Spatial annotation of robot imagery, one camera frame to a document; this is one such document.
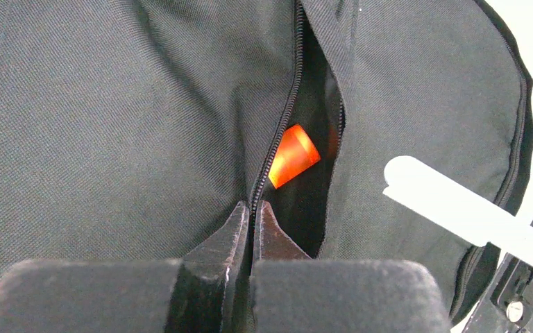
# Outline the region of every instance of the zipper opening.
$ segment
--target zipper opening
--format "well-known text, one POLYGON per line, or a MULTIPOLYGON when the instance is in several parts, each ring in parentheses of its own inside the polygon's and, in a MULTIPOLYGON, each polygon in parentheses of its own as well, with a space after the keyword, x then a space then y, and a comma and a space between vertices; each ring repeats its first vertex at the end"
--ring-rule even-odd
POLYGON ((305 20, 306 20, 306 17, 305 17, 305 11, 303 9, 303 4, 301 3, 301 1, 296 0, 295 1, 295 18, 294 18, 295 72, 294 72, 294 77, 293 77, 293 85, 291 86, 291 91, 289 92, 289 96, 287 97, 287 103, 285 104, 285 109, 283 110, 283 114, 281 115, 281 118, 279 120, 277 130, 275 131, 273 141, 271 142, 271 146, 269 148, 269 152, 266 155, 266 159, 262 163, 260 174, 253 186, 252 195, 251 195, 251 215, 250 215, 250 224, 251 224, 250 227, 252 229, 254 228, 256 213, 258 209, 258 203, 260 202, 260 199, 264 192, 264 186, 267 183, 267 178, 269 177, 269 172, 271 170, 273 160, 275 159, 275 154, 277 153, 277 149, 279 147, 279 144, 281 143, 283 133, 285 132, 285 129, 287 128, 287 124, 289 123, 291 113, 293 112, 295 103, 297 102, 299 86, 301 85, 301 79, 303 77, 303 40, 304 40, 303 37, 304 37, 305 20))
MULTIPOLYGON (((524 75, 522 66, 520 62, 518 61, 518 57, 514 54, 514 50, 509 45, 508 41, 504 38, 504 36, 500 33, 501 38, 503 39, 506 49, 508 50, 510 56, 514 60, 514 64, 516 65, 516 70, 518 71, 518 74, 520 76, 520 86, 521 86, 521 96, 520 96, 520 102, 518 104, 518 119, 516 120, 516 132, 514 134, 514 138, 512 142, 514 145, 511 148, 510 152, 510 161, 509 161, 509 170, 510 174, 505 178, 504 183, 502 185, 502 189, 500 190, 501 194, 498 194, 498 197, 494 200, 494 203, 498 207, 504 207, 508 200, 511 197, 512 189, 514 188, 514 185, 516 184, 516 180, 518 179, 518 172, 519 172, 519 166, 520 166, 520 150, 522 146, 522 140, 524 135, 524 127, 526 123, 526 113, 528 111, 528 105, 527 105, 527 94, 528 94, 528 84, 526 81, 526 77, 524 75)), ((465 294, 467 292, 468 283, 471 280, 471 274, 477 267, 477 264, 479 263, 479 260, 481 259, 481 256, 483 254, 483 248, 478 248, 473 246, 468 254, 468 258, 466 258, 462 263, 463 271, 462 271, 462 283, 460 285, 457 284, 457 288, 455 289, 455 299, 453 301, 451 310, 450 310, 450 319, 454 319, 458 313, 460 312, 463 301, 465 299, 465 294)))

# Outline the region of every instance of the black metal bracket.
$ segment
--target black metal bracket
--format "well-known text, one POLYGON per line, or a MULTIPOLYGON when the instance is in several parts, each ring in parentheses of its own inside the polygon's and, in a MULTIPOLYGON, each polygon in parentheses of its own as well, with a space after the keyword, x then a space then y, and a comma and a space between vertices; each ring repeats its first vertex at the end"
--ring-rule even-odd
POLYGON ((533 333, 533 267, 506 254, 463 332, 533 333))

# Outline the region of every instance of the screw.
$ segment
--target screw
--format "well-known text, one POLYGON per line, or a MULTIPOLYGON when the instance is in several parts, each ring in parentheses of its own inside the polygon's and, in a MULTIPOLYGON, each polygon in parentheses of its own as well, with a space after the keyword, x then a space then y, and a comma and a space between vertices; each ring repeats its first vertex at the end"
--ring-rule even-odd
POLYGON ((520 301, 511 302, 506 308, 506 316, 509 321, 517 323, 524 315, 524 304, 520 301))

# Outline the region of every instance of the zipper teeth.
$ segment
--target zipper teeth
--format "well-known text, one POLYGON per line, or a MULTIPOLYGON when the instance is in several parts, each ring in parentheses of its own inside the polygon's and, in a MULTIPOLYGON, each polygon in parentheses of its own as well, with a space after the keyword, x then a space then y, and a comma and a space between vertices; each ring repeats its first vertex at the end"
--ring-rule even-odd
POLYGON ((340 112, 338 113, 338 125, 336 128, 336 133, 338 135, 337 140, 337 149, 336 149, 336 156, 340 153, 340 146, 342 143, 342 135, 344 134, 344 126, 345 126, 345 119, 344 119, 344 102, 342 101, 342 98, 340 98, 340 112))
MULTIPOLYGON (((524 74, 523 74, 522 67, 518 59, 514 55, 514 51, 511 49, 507 40, 505 40, 505 38, 503 39, 504 39, 505 46, 509 54, 514 59, 514 64, 516 65, 516 68, 518 72, 520 73, 520 84, 521 84, 521 89, 522 89, 520 108, 522 109, 522 112, 519 115, 520 119, 518 120, 519 121, 518 128, 517 128, 518 136, 514 138, 516 139, 516 141, 514 142, 514 146, 511 148, 512 155, 513 155, 513 158, 510 159, 510 165, 509 165, 509 168, 511 169, 511 174, 509 175, 508 179, 506 179, 505 181, 505 184, 502 189, 503 190, 502 196, 499 199, 496 199, 495 201, 495 204, 498 207, 502 207, 507 204, 508 200, 511 197, 511 190, 514 188, 514 184, 516 183, 516 180, 518 179, 518 166, 520 164, 520 151, 519 150, 521 148, 522 139, 524 135, 524 126, 526 122, 526 112, 527 112, 526 103, 527 103, 527 98, 528 98, 527 97, 528 87, 527 87, 526 78, 524 77, 524 74)), ((452 311, 450 312, 451 319, 454 318, 458 314, 458 312, 460 311, 463 305, 464 296, 467 292, 467 284, 469 280, 471 279, 471 273, 473 272, 473 270, 475 270, 475 267, 479 263, 481 254, 482 254, 481 248, 472 249, 471 256, 469 257, 468 261, 464 264, 466 268, 464 269, 464 272, 463 272, 463 282, 461 284, 461 288, 459 290, 459 293, 458 293, 459 295, 456 299, 456 302, 455 304, 453 304, 452 311)))
POLYGON ((269 171, 271 170, 271 165, 275 159, 275 154, 277 153, 277 148, 281 143, 281 139, 287 123, 289 123, 289 118, 291 117, 291 111, 295 106, 297 101, 297 95, 299 93, 299 85, 301 83, 301 78, 303 76, 303 24, 305 21, 305 12, 303 10, 303 5, 300 1, 295 3, 295 73, 293 79, 293 86, 289 93, 287 99, 287 104, 285 105, 285 110, 279 120, 277 131, 271 142, 271 147, 269 149, 269 154, 266 156, 266 160, 262 164, 260 169, 260 177, 255 183, 255 188, 253 190, 252 201, 251 201, 251 223, 254 223, 256 217, 256 211, 258 207, 258 202, 262 197, 262 192, 264 189, 264 184, 267 181, 269 176, 269 171))

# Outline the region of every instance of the gray fabric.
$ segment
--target gray fabric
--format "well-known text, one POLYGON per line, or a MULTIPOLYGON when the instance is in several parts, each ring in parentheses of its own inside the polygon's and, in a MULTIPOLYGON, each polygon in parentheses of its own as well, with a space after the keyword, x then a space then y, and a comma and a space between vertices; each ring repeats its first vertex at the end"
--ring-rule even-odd
MULTIPOLYGON (((520 99, 512 58, 471 0, 304 5, 346 106, 321 257, 420 262, 449 303, 469 244, 383 197, 383 166, 413 155, 493 199, 520 99)), ((293 7, 0 1, 0 272, 180 257, 219 228, 291 89, 293 7)), ((323 102, 326 82, 306 82, 299 104, 333 108, 335 85, 323 102)), ((309 223, 290 215, 290 230, 309 223)))
MULTIPOLYGON (((317 13, 316 1, 305 3, 308 16, 317 13)), ((397 155, 413 155, 494 199, 508 170, 518 72, 470 0, 364 1, 339 21, 353 57, 353 80, 339 77, 339 86, 352 84, 354 93, 343 96, 346 129, 321 257, 420 262, 450 306, 453 272, 470 245, 384 197, 383 168, 397 155)))
POLYGON ((0 272, 187 253, 250 191, 293 54, 291 1, 0 2, 0 272))

